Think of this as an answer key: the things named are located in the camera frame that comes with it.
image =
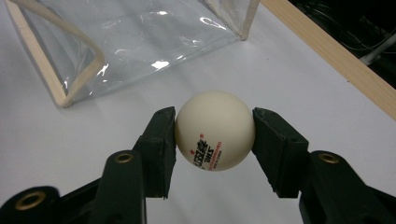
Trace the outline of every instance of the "white ping pong ball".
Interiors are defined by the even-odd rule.
[[[239,98],[224,91],[192,97],[177,114],[177,147],[187,161],[207,171],[227,170],[253,147],[253,116]]]

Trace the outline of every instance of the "white table surface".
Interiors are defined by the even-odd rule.
[[[193,95],[231,92],[274,110],[310,142],[343,156],[363,181],[396,195],[395,121],[260,6],[237,42],[61,109],[52,102],[0,1],[0,204],[30,187],[61,195],[101,176],[130,149],[152,114]],[[278,199],[254,155],[224,172],[201,171],[177,153],[169,199],[148,199],[148,223],[302,223],[297,199]]]

